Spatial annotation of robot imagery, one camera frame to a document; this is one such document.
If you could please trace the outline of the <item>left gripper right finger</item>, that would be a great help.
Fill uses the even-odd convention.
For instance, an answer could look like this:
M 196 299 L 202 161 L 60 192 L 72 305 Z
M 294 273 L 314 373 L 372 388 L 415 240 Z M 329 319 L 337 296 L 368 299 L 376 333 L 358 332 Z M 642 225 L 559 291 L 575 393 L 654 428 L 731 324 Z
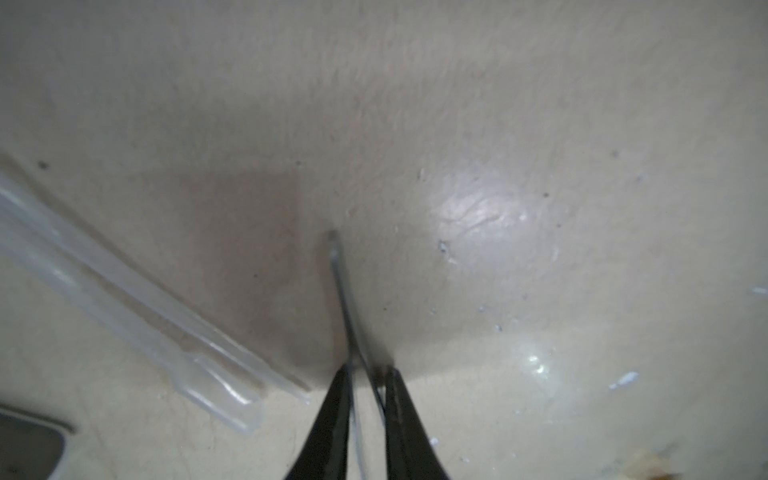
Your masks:
M 447 480 L 402 375 L 390 367 L 384 382 L 387 478 Z

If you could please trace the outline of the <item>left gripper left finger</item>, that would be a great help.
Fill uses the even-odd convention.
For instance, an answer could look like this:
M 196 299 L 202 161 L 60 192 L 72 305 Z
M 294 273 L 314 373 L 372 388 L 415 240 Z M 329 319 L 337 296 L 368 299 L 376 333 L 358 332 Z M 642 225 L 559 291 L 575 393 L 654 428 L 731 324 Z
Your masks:
M 345 480 L 352 410 L 352 385 L 347 365 L 336 372 L 288 480 Z

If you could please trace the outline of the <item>metal tweezers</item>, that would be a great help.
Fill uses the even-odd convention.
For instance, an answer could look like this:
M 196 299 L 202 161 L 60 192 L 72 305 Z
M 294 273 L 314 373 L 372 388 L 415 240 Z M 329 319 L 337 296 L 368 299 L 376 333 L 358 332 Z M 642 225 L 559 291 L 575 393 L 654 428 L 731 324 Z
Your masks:
M 364 339 L 363 329 L 360 326 L 359 317 L 357 315 L 352 288 L 349 283 L 345 265 L 340 233 L 337 230 L 329 231 L 327 241 L 331 273 L 333 275 L 335 290 L 341 308 L 347 342 L 346 365 L 350 375 L 351 384 L 350 423 L 352 443 L 354 445 L 355 460 L 357 461 L 360 478 L 369 479 L 370 473 L 365 452 L 363 419 L 361 416 L 362 410 L 361 404 L 358 401 L 359 395 L 357 393 L 357 388 L 367 388 L 370 391 L 383 425 L 386 424 L 384 400 L 381 393 L 381 387 L 379 386 L 378 379 L 370 361 L 370 348 L 367 345 L 367 341 Z

